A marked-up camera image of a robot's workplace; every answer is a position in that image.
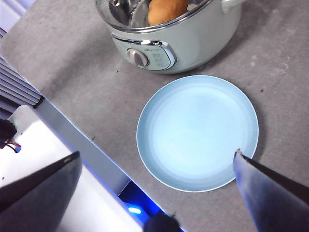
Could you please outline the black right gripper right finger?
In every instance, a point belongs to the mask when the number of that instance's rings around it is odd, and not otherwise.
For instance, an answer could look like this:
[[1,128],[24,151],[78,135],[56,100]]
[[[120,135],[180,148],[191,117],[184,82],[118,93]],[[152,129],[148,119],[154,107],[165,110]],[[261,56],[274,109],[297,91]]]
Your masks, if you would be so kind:
[[254,161],[237,149],[236,183],[259,232],[307,232],[309,188]]

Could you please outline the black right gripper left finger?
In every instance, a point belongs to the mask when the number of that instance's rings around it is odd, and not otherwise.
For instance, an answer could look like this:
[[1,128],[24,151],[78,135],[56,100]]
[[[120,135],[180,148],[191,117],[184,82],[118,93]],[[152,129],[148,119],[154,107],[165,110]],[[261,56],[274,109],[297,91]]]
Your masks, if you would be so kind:
[[55,232],[81,175],[78,151],[0,189],[2,232]]

